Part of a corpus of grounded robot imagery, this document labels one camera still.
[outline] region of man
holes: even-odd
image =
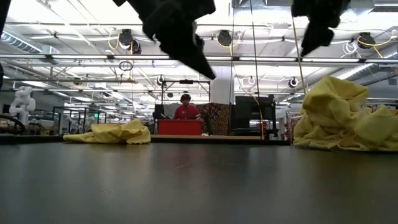
[[[191,96],[184,94],[181,96],[180,102],[182,105],[175,110],[174,119],[199,119],[201,120],[200,112],[196,106],[190,105]]]

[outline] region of table surface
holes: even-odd
[[[0,223],[397,223],[398,154],[0,146]]]

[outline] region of duct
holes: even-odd
[[[396,58],[398,55],[398,45],[394,45],[393,47],[381,51],[381,55],[383,55],[384,58]],[[369,63],[366,65],[360,65],[355,68],[344,68],[332,74],[331,76],[349,81],[355,81],[359,78],[363,78],[368,75],[372,75],[373,73],[377,73],[378,71],[380,71],[380,69],[381,68],[378,64]]]
[[[1,41],[17,47],[29,54],[60,54],[60,51],[54,47],[27,40],[23,35],[12,31],[8,27],[5,27],[1,33]],[[53,65],[59,63],[59,60],[54,59],[43,59],[41,61],[51,63]]]
[[[30,40],[25,40],[21,35],[11,31],[7,27],[4,28],[1,34],[1,41],[30,54],[39,54],[42,52],[41,47],[36,46],[36,44]]]

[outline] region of crumpled yellow cloth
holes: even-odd
[[[92,132],[63,136],[65,141],[85,143],[150,143],[150,132],[140,120],[127,124],[92,124]]]
[[[398,111],[361,108],[365,86],[325,77],[304,98],[294,145],[320,149],[398,151]]]

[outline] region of monitor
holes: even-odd
[[[247,119],[247,120],[259,120],[260,110],[262,118],[264,120],[272,120],[275,106],[271,106],[274,103],[274,97],[261,97],[258,102],[254,100],[252,96],[237,96],[235,98],[236,106],[234,117],[235,119]]]

